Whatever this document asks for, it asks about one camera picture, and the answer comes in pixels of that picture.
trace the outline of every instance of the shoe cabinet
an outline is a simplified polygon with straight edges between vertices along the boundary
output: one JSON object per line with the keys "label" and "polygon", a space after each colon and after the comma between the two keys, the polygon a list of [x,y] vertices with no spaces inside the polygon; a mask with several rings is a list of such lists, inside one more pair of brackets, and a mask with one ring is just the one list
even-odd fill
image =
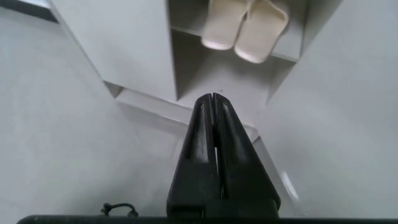
{"label": "shoe cabinet", "polygon": [[396,215],[396,1],[290,0],[262,64],[201,45],[206,0],[50,4],[116,101],[187,125],[195,100],[219,93],[303,214]]}
{"label": "shoe cabinet", "polygon": [[199,96],[220,93],[233,102],[252,140],[257,117],[277,89],[277,73],[284,75],[302,54],[308,7],[307,0],[289,1],[289,26],[272,56],[257,65],[233,50],[202,46],[207,0],[51,4],[100,77],[122,88],[116,100],[187,125]]}

